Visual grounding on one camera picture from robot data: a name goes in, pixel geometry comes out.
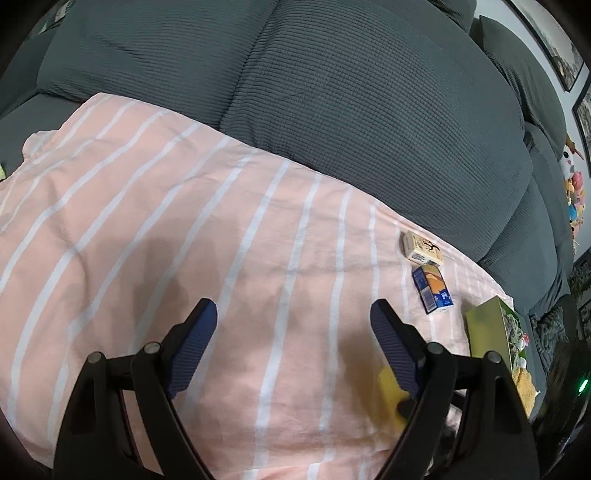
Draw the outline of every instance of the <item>open green box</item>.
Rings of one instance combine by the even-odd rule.
[[[509,340],[505,330],[503,311],[516,319],[517,314],[499,297],[492,297],[482,305],[466,312],[470,354],[482,358],[485,353],[494,350],[499,353],[510,371],[513,361],[509,351]]]

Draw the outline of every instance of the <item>white wall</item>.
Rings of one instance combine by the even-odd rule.
[[[574,120],[573,106],[583,90],[585,80],[589,75],[589,68],[586,65],[583,65],[583,70],[577,78],[577,82],[574,84],[572,90],[570,92],[565,92],[557,73],[554,71],[548,57],[544,54],[544,50],[542,50],[542,47],[537,43],[535,37],[530,33],[529,29],[521,21],[519,16],[504,0],[478,0],[476,16],[479,17],[481,15],[497,20],[499,23],[509,28],[533,52],[537,60],[548,73],[548,77],[552,80],[552,84],[558,93],[558,98],[564,108],[567,132],[577,145],[577,149],[584,154],[583,140],[579,133],[577,123]],[[589,178],[587,165],[578,155],[574,156],[574,162],[576,170],[579,170],[583,174],[585,189],[590,193],[589,201],[591,201],[591,179]],[[591,247],[591,206],[589,206],[589,210],[584,218],[585,221],[576,238],[576,241],[579,244],[577,247],[577,258],[584,253],[585,250]]]

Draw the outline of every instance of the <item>yellow object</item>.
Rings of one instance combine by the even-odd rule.
[[[517,386],[521,403],[523,403],[523,408],[529,418],[531,411],[534,409],[535,398],[538,396],[538,392],[536,392],[531,381],[531,375],[525,368],[518,367],[513,372],[513,382]]]
[[[406,400],[410,394],[400,388],[394,372],[392,372],[390,367],[382,368],[382,371],[378,375],[378,383],[379,389],[382,392],[382,398],[386,404],[386,409],[390,415],[390,421],[396,431],[402,433],[406,428],[407,421],[398,413],[397,406],[402,400]]]
[[[494,350],[503,358],[509,371],[512,371],[513,364],[503,310],[505,314],[510,313],[517,318],[513,310],[499,297],[492,297],[482,305],[466,312],[470,353],[472,356],[482,358],[488,351]]]
[[[443,255],[434,243],[414,232],[406,232],[402,238],[404,256],[419,265],[443,266]]]

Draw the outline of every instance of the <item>pink striped blanket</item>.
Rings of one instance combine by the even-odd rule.
[[[98,94],[24,157],[0,184],[0,407],[48,465],[88,354],[136,352],[208,297],[219,325],[174,404],[214,475],[371,479],[400,434],[376,386],[371,303],[462,354],[462,311],[511,304],[370,195],[153,105]],[[425,315],[408,230],[441,248],[451,310]]]

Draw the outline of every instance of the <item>gray sofa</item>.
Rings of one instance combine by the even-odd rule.
[[[375,196],[478,262],[527,330],[569,293],[566,125],[543,70],[524,89],[503,63],[510,35],[483,19],[469,36],[475,3],[77,0],[0,79],[0,158],[12,173],[30,133],[97,92],[155,103]],[[3,88],[27,48],[33,86]]]

